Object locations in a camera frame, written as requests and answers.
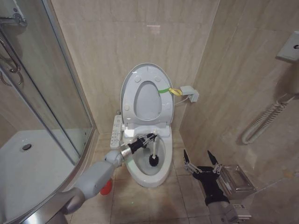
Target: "bidet control panel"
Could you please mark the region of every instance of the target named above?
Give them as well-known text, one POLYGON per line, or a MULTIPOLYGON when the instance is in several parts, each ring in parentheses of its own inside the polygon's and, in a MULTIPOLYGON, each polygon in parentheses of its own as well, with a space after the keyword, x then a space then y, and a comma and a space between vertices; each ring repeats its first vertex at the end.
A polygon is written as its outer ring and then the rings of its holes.
POLYGON ((116 115, 114 117, 114 122, 113 122, 110 148, 118 149, 120 147, 120 141, 121 141, 121 115, 116 115))

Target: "white toilet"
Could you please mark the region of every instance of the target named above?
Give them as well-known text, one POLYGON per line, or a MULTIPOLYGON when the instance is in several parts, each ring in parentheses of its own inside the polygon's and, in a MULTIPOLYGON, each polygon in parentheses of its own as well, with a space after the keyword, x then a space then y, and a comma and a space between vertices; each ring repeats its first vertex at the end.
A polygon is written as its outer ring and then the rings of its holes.
POLYGON ((171 121, 174 99, 168 91, 170 79, 157 65, 143 63, 134 67, 127 75, 121 89, 121 116, 123 122, 122 141, 130 143, 134 138, 156 131, 156 154, 159 164, 152 167, 149 156, 152 143, 139 149, 126 160, 127 168, 140 185, 152 188, 164 182, 172 161, 171 121))

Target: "shower drain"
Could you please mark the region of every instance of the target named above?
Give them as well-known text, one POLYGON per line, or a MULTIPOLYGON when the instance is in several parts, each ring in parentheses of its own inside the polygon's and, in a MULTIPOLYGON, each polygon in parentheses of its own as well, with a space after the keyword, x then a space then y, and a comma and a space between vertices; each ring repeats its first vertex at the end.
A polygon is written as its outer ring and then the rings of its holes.
POLYGON ((30 149, 31 147, 32 147, 31 144, 26 144, 26 145, 24 145, 24 146, 22 147, 22 149, 23 149, 24 151, 27 151, 27 150, 30 149))

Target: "toilet lid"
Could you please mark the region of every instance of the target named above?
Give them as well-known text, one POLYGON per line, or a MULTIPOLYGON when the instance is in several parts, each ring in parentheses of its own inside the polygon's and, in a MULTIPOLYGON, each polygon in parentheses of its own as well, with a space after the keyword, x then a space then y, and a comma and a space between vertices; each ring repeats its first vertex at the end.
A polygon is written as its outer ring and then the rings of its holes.
POLYGON ((171 87, 170 79, 157 65, 143 63, 134 67, 121 89, 121 114, 125 126, 170 124, 173 95, 158 91, 171 87))

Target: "soap dish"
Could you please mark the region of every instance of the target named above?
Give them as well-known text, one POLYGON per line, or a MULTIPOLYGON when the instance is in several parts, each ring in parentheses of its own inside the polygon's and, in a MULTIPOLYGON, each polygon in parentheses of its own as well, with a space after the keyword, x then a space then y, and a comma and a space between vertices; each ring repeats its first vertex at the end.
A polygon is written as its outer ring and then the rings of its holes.
POLYGON ((217 181, 229 199, 243 199, 256 192, 239 165, 224 165, 217 181))

